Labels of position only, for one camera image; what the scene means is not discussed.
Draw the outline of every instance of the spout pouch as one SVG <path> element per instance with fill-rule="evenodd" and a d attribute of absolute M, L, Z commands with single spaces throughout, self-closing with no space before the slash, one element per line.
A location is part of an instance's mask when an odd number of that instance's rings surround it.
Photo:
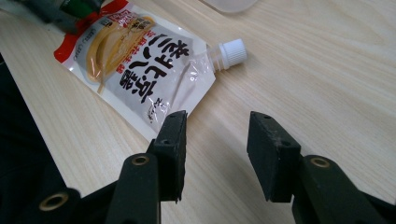
<path fill-rule="evenodd" d="M 125 0 L 78 22 L 55 58 L 149 141 L 196 107 L 215 80 L 206 42 Z"/>

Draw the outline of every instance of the wood grain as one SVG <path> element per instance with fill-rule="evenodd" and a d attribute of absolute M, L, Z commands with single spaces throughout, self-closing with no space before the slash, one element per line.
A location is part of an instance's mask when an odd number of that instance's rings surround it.
<path fill-rule="evenodd" d="M 186 186 L 163 223 L 292 223 L 267 203 L 246 153 L 249 112 L 274 117 L 303 154 L 336 161 L 396 200 L 396 3 L 266 0 L 222 14 L 197 0 L 134 1 L 209 45 L 242 38 L 245 63 L 217 80 L 188 120 Z M 0 12 L 0 51 L 66 184 L 87 195 L 149 143 L 58 64 L 63 38 Z"/>

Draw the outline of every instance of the table surface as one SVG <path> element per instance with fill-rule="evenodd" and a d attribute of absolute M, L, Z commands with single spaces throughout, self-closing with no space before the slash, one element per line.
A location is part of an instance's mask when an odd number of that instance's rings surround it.
<path fill-rule="evenodd" d="M 267 203 L 246 152 L 250 111 L 274 117 L 302 154 L 336 161 L 362 191 L 396 199 L 396 3 L 259 0 L 237 14 L 196 0 L 134 1 L 211 46 L 242 38 L 245 63 L 217 80 L 187 123 L 183 200 L 163 223 L 292 223 Z M 118 179 L 149 142 L 52 55 L 59 34 L 0 12 L 0 52 L 66 185 Z"/>

